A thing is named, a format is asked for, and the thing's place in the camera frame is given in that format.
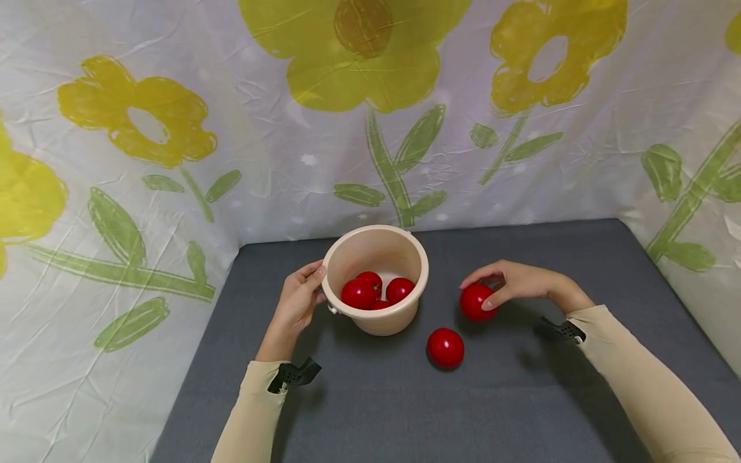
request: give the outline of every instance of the bucket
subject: bucket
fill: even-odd
[[[327,274],[322,289],[330,310],[352,318],[361,330],[374,336],[390,336],[409,326],[430,273],[427,253],[419,241],[408,231],[388,225],[369,225],[346,233],[327,251],[324,266]],[[367,270],[383,279],[384,296],[388,283],[400,276],[414,282],[414,289],[400,302],[381,310],[360,310],[340,301],[345,283]]]

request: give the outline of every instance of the red tomato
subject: red tomato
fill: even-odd
[[[492,294],[494,294],[494,291],[489,286],[479,283],[472,284],[461,293],[461,311],[474,322],[490,319],[496,314],[497,307],[493,310],[484,311],[481,309],[481,305]]]
[[[463,339],[453,330],[438,328],[427,340],[430,359],[441,368],[455,368],[463,361]]]
[[[350,307],[370,310],[376,302],[376,290],[370,281],[355,278],[345,283],[339,298]]]
[[[381,280],[381,277],[378,276],[378,273],[362,272],[355,278],[370,281],[370,283],[373,285],[373,288],[376,290],[376,299],[381,299],[381,293],[383,292],[383,280]]]
[[[391,305],[394,305],[409,296],[409,293],[411,293],[413,289],[414,283],[410,279],[395,278],[391,280],[391,283],[386,287],[386,300],[389,301]]]
[[[381,310],[385,309],[386,307],[391,307],[391,304],[389,304],[387,301],[379,299],[373,303],[373,308],[371,310]]]

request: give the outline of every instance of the yellow flower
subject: yellow flower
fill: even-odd
[[[206,104],[178,82],[159,76],[137,82],[110,56],[88,58],[82,69],[86,77],[63,84],[57,93],[62,115],[78,126],[106,129],[124,153],[170,169],[216,149],[216,135],[201,126],[208,115]],[[146,136],[133,115],[149,118],[160,133]]]
[[[506,116],[535,104],[573,99],[589,83],[589,69],[615,49],[625,33],[628,0],[516,1],[491,32],[491,54],[504,62],[494,74],[491,100]],[[565,37],[564,59],[543,81],[528,73],[538,51]]]
[[[383,113],[430,95],[437,46],[471,0],[239,0],[247,28],[269,54],[291,59],[295,100],[348,111],[363,101]]]
[[[49,233],[66,201],[64,182],[43,162],[14,151],[0,124],[0,278],[5,246]]]
[[[725,46],[737,55],[741,55],[741,13],[734,16],[725,30]]]

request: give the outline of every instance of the bucket rim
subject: bucket rim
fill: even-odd
[[[344,302],[342,302],[339,297],[331,290],[329,286],[329,261],[332,258],[332,254],[337,250],[338,247],[342,245],[343,242],[347,241],[349,238],[358,235],[360,233],[364,233],[369,230],[386,230],[390,232],[394,232],[398,235],[404,236],[411,244],[414,246],[414,248],[417,251],[417,254],[419,255],[420,260],[420,267],[421,270],[419,272],[419,279],[417,283],[414,285],[414,289],[409,293],[407,297],[405,297],[403,300],[397,302],[396,304],[386,307],[385,309],[381,310],[360,310],[356,309],[355,307],[351,307]],[[408,307],[409,304],[412,304],[412,301],[419,301],[420,296],[422,295],[422,292],[427,287],[427,281],[430,276],[430,262],[427,257],[427,253],[425,252],[424,247],[422,246],[422,243],[419,242],[419,240],[412,235],[411,232],[404,230],[403,228],[394,227],[392,225],[366,225],[365,227],[356,228],[355,230],[349,231],[346,234],[342,235],[335,241],[332,246],[327,251],[327,254],[325,255],[323,265],[327,268],[327,275],[325,275],[324,279],[322,280],[322,290],[324,291],[324,294],[327,296],[327,301],[331,307],[334,307],[337,309],[338,312],[342,313],[343,315],[346,315],[352,319],[357,320],[374,320],[374,319],[383,319],[387,316],[393,315],[396,312],[400,312]]]

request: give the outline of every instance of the black wrist tracker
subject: black wrist tracker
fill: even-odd
[[[278,375],[268,386],[268,392],[276,394],[284,386],[296,385],[302,386],[309,384],[314,380],[314,376],[319,373],[322,367],[319,366],[311,357],[306,359],[301,367],[291,363],[284,363],[278,367]]]
[[[575,341],[577,344],[582,344],[587,340],[587,335],[568,320],[561,324],[554,324],[547,318],[540,317],[540,323],[535,325],[533,331],[550,342]]]

